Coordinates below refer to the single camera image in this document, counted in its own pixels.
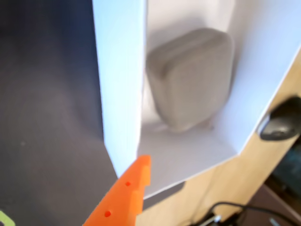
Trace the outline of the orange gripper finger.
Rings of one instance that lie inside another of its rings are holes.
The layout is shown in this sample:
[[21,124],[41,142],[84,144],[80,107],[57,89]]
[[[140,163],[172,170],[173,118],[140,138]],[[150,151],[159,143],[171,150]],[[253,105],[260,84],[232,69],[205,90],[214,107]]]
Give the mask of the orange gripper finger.
[[84,226],[135,226],[143,211],[145,187],[151,182],[151,157],[139,156],[114,183]]

